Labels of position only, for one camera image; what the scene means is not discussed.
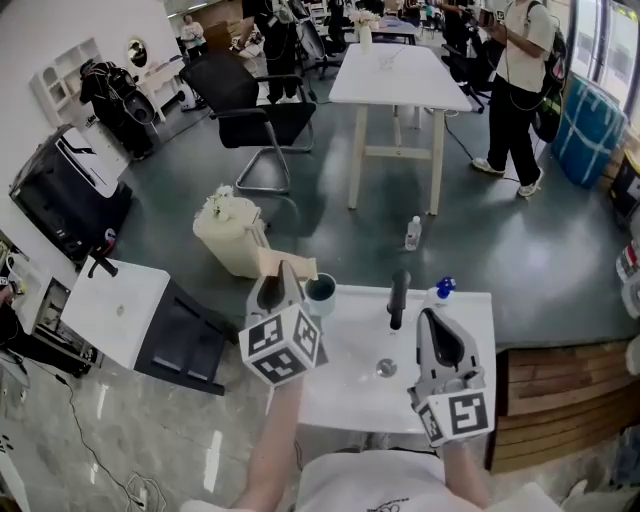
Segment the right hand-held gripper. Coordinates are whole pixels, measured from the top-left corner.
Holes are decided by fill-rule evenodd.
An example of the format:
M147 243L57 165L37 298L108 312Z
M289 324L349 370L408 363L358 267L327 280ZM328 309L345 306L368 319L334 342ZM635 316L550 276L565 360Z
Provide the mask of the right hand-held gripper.
M421 376L407 389L411 408L423 426L429 445L487 434L494 429L489 414L485 372L479 367L475 338L442 310L423 308L417 320L417 361ZM437 386L438 373L465 373Z

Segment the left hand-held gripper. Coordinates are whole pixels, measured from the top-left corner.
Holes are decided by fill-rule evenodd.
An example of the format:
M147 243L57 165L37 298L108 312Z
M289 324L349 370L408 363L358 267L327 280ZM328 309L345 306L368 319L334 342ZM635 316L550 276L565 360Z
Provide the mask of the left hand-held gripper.
M247 298L247 315L267 316L239 333L242 361L269 386L288 383L317 366L321 331L299 304L303 300L300 280L287 260L279 262L276 276L258 278ZM270 314L275 308L284 309Z

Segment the white cup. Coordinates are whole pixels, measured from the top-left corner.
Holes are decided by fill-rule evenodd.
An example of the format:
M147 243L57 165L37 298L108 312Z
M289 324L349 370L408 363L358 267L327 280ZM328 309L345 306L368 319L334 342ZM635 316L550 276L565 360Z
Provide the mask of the white cup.
M304 293L309 310L313 315L326 317L335 307L336 281L326 273L318 273L304 285Z

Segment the person's left forearm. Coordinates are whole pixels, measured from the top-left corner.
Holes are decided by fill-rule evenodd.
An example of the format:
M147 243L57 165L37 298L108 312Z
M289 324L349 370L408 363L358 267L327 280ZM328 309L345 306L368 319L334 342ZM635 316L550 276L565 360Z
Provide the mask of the person's left forearm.
M232 505L249 512L275 512L296 461L296 431L303 380L277 387L249 459L244 490Z

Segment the soap bottle with blue pump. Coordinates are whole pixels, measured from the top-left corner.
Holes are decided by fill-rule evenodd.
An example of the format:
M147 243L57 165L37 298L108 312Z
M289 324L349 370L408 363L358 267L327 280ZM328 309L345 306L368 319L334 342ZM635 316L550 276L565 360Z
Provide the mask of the soap bottle with blue pump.
M426 291L423 306L427 308L439 308L446 305L450 295L456 290L457 284L453 277L441 278L433 287Z

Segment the tall black faucet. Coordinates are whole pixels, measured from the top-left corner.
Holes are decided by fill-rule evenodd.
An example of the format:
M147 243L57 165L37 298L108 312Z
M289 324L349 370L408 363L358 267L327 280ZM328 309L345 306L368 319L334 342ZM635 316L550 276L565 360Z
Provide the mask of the tall black faucet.
M392 275L387 311L390 314L389 326L397 331L402 327L403 313L406 308L406 296L411 281L411 274L404 269L397 270Z

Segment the white sink basin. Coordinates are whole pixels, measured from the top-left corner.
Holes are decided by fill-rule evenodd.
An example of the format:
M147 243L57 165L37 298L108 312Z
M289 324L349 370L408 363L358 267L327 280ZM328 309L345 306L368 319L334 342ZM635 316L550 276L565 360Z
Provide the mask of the white sink basin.
M420 378L417 320L427 290L410 290L402 327L390 328L390 289L339 285L335 307L323 319L327 363L304 379L302 424L362 432L423 434L407 392ZM454 291L442 310L475 338L485 372L489 414L495 428L496 342L492 297ZM432 386L465 373L438 373Z

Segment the white flower bunch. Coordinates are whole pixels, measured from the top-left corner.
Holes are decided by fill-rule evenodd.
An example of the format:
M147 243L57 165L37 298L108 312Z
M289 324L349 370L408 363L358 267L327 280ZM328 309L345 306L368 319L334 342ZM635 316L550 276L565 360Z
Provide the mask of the white flower bunch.
M215 219L226 222L231 216L233 197L234 188L231 185L221 184L216 191L207 198L205 208Z

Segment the wooden slat platform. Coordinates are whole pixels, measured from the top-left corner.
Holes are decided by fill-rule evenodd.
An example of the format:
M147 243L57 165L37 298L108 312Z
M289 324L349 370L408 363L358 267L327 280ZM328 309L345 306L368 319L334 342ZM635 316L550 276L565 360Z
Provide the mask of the wooden slat platform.
M485 469L510 473L601 443L640 425L631 341L509 349L496 356L496 430Z

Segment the person's white shirt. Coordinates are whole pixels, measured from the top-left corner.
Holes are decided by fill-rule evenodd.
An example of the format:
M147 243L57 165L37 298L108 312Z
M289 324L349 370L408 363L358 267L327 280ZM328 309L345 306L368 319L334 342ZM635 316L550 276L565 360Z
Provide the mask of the person's white shirt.
M406 450L333 453L302 472L291 512L564 512L527 484L480 510L446 486L440 456Z

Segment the white sink on black cabinet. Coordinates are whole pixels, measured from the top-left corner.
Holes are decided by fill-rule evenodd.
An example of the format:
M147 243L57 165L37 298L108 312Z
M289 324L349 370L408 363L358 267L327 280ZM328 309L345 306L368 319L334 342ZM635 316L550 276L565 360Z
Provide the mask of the white sink on black cabinet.
M61 321L120 366L185 388L225 394L216 381L224 349L238 343L226 317L197 302L164 270L108 259L111 277L89 256Z

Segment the short black faucet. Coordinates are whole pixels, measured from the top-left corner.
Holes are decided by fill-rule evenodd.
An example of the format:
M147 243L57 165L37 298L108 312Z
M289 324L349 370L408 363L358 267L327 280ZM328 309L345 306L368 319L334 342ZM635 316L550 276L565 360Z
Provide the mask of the short black faucet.
M107 256L112 251L113 246L109 243L101 244L98 247L95 247L91 250L89 255L93 259L93 263L87 273L87 278L91 279L94 277L94 273L97 267L101 267L107 274L111 277L115 277L119 270L112 263L109 262Z

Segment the black bin with yellow lid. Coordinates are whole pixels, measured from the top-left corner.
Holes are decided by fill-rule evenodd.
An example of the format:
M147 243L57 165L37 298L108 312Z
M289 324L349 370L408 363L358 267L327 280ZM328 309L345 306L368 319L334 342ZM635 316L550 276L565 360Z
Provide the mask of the black bin with yellow lid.
M628 217L640 202L640 164L628 153L611 184L609 197L615 211L622 217Z

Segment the white table with wooden legs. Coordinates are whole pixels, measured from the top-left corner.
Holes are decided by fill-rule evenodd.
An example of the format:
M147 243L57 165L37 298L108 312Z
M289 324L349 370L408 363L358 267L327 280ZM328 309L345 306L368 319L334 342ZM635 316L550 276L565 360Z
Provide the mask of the white table with wooden legs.
M352 162L349 171L347 207L357 208L363 159L371 157L429 161L431 188L426 212L439 213L443 174L445 114L468 113L471 104L449 71L429 47L373 43L364 51L359 44L349 47L335 78L329 100L354 105L356 122ZM432 112L432 144L427 149L405 147L401 142L398 116L393 116L395 143L376 146L366 143L368 108L411 107L418 122L425 110Z

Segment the white wall shelf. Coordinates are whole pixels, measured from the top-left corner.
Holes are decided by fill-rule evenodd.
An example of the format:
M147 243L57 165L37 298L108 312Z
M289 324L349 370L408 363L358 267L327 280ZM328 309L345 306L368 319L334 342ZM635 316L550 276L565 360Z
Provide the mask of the white wall shelf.
M57 56L30 80L30 86L49 123L57 128L63 124L76 127L91 125L94 116L90 103L79 100L81 67L88 60L101 62L100 50L94 38L87 39Z

